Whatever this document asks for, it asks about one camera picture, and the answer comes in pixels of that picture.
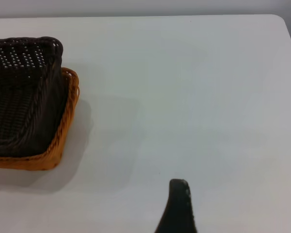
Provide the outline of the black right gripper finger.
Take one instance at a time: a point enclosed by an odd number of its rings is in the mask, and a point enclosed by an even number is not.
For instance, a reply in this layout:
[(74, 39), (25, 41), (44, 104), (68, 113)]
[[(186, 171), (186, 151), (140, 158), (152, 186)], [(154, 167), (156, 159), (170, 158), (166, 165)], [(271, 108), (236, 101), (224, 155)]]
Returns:
[(184, 179), (171, 179), (169, 195), (157, 233), (197, 233), (189, 184)]

